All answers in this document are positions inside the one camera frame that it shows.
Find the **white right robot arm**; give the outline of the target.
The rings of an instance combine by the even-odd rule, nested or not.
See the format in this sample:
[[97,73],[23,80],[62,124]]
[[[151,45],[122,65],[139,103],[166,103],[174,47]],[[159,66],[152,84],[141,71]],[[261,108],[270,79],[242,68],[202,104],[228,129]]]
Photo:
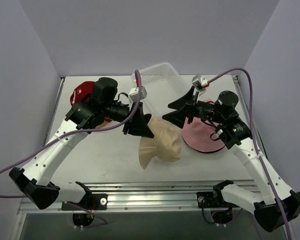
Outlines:
[[240,119],[236,106],[238,96],[222,91],[214,103],[198,100],[195,88],[168,104],[172,112],[162,118],[183,128],[195,118],[209,122],[216,135],[242,163],[260,193],[256,194],[225,180],[213,186],[212,200],[217,206],[236,205],[254,215],[267,232],[283,226],[300,214],[300,191],[295,192],[278,175],[264,154],[253,142],[250,128]]

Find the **black bucket hat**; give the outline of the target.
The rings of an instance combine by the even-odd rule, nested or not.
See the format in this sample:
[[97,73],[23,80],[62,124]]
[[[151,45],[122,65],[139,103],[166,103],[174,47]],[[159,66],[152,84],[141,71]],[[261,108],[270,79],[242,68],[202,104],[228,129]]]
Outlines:
[[223,150],[224,148],[225,148],[225,146],[223,146],[223,147],[221,147],[221,148],[219,148],[219,149],[217,149],[217,150],[212,150],[212,151],[200,151],[200,150],[197,150],[197,149],[194,149],[193,147],[190,147],[184,140],[183,140],[183,142],[186,144],[186,146],[188,146],[189,148],[191,148],[191,149],[193,149],[193,150],[195,150],[195,151],[197,151],[197,152],[199,152],[199,153],[202,153],[202,154],[214,154],[214,153],[217,153],[217,152],[219,152],[219,151],[221,151],[221,150]]

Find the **beige hat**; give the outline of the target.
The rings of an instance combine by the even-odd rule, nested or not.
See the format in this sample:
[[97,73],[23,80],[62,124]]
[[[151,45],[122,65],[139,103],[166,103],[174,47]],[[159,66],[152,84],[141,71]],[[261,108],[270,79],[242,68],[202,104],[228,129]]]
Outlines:
[[138,148],[140,166],[145,169],[155,157],[164,162],[180,160],[182,141],[174,126],[166,121],[157,119],[149,113],[145,117],[147,126],[154,134],[154,137],[141,137],[140,139]]

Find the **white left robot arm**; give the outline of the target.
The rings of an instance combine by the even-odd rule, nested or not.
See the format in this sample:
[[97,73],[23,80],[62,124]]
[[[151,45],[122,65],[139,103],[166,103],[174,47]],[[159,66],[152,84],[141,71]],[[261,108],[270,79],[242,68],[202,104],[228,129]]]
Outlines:
[[143,113],[141,102],[147,96],[146,89],[136,77],[136,86],[126,97],[129,103],[119,100],[118,82],[110,77],[97,81],[85,81],[78,85],[70,97],[71,109],[60,127],[45,145],[44,150],[34,154],[23,167],[13,167],[9,177],[40,210],[54,202],[71,202],[85,210],[92,205],[91,190],[79,181],[54,184],[51,179],[69,153],[93,130],[108,121],[123,124],[123,133],[153,138],[148,127],[149,117]]

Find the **red baseball cap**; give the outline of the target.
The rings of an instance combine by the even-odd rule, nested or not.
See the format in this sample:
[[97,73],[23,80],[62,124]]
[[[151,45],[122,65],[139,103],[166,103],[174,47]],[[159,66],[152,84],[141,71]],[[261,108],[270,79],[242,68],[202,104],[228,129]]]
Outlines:
[[93,91],[94,81],[84,81],[78,85],[72,92],[70,96],[71,106],[79,103],[87,94],[91,94]]

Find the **pink hat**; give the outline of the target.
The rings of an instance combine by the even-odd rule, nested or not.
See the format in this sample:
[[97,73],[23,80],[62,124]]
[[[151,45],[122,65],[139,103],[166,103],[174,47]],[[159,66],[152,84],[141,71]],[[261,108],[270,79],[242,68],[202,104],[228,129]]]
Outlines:
[[216,136],[212,125],[206,125],[198,118],[187,124],[185,120],[183,128],[180,130],[182,139],[192,148],[199,151],[215,151],[225,147],[225,144]]

